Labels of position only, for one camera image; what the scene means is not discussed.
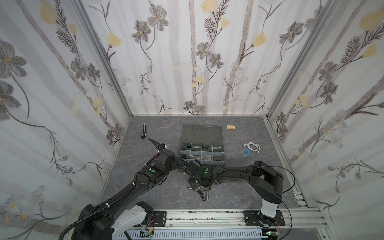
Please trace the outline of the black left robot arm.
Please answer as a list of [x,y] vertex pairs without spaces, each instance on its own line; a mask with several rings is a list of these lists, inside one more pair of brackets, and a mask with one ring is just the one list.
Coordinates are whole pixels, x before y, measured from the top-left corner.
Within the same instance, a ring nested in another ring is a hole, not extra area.
[[84,207],[78,220],[64,229],[59,239],[63,240],[70,230],[74,230],[72,240],[111,240],[117,232],[113,224],[127,206],[163,181],[170,171],[175,170],[176,161],[174,152],[161,151],[158,162],[136,172],[133,181],[120,192],[97,206],[89,204]]

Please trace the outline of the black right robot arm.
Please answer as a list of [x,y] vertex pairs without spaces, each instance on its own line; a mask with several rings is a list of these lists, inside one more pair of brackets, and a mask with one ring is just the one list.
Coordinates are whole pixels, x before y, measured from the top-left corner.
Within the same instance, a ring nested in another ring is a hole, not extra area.
[[261,197],[261,209],[256,214],[256,222],[264,228],[276,223],[278,205],[283,202],[284,176],[262,161],[245,167],[210,166],[192,161],[181,163],[180,168],[190,176],[193,189],[210,190],[214,184],[249,184]]

